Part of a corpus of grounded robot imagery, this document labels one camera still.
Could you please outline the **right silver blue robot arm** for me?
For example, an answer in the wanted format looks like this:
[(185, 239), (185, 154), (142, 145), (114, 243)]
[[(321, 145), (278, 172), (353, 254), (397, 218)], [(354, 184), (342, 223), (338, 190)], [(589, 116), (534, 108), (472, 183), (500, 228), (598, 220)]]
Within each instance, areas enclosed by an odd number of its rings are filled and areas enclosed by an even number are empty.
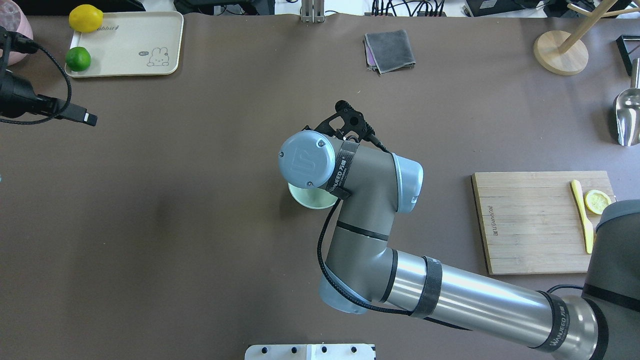
[(279, 171), (290, 185), (318, 189), (339, 210), (329, 251), (320, 231), (320, 294), (336, 310), (393, 313), (478, 331), (556, 360), (639, 358), (639, 201), (614, 202), (593, 230), (579, 296), (557, 296), (391, 248), (397, 214), (418, 202), (423, 167), (385, 148), (345, 100), (316, 128), (284, 141)]

